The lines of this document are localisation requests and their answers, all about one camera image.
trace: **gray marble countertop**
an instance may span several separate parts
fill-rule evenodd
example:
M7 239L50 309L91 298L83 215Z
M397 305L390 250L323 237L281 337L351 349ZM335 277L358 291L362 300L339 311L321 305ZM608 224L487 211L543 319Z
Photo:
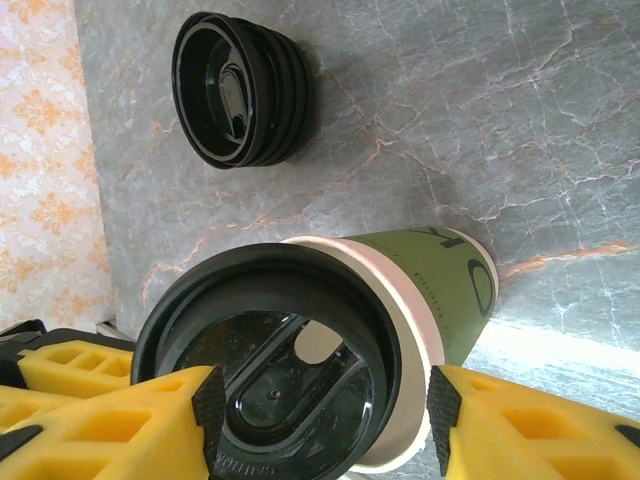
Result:
M171 51L198 10L298 41L321 128L220 172L177 120ZM494 255L467 366L640 418L640 8L633 0L76 0L117 322L184 271L312 232L443 225ZM439 478L429 444L400 471Z

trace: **orange floral wallpaper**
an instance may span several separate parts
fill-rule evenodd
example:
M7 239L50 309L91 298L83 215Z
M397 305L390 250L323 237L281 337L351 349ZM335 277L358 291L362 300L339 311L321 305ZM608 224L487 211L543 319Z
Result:
M0 330L112 316L73 0L0 0Z

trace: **black plastic lid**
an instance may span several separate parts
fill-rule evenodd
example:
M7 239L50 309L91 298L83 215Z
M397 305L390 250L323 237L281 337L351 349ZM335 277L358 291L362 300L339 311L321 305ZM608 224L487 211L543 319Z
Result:
M318 363L295 344L315 321L342 343ZM221 479L338 478L386 424L400 384L387 311L332 257L298 245L242 247L187 272L141 332L132 381L219 365Z
M187 138L214 167L275 165L310 135L315 95L306 59L265 27L192 15L176 39L172 83Z

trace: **floral pattern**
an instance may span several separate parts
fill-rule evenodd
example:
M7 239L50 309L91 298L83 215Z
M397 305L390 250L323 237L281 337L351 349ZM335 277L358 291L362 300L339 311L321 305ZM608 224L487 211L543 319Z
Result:
M0 0L0 330L113 315L73 0Z

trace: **stack of black lids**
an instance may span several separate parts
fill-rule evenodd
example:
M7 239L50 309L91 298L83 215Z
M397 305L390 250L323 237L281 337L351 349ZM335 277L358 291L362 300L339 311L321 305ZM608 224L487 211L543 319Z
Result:
M210 165L269 166L309 139L309 63L292 40L238 18L200 12L182 26L172 64L180 123Z

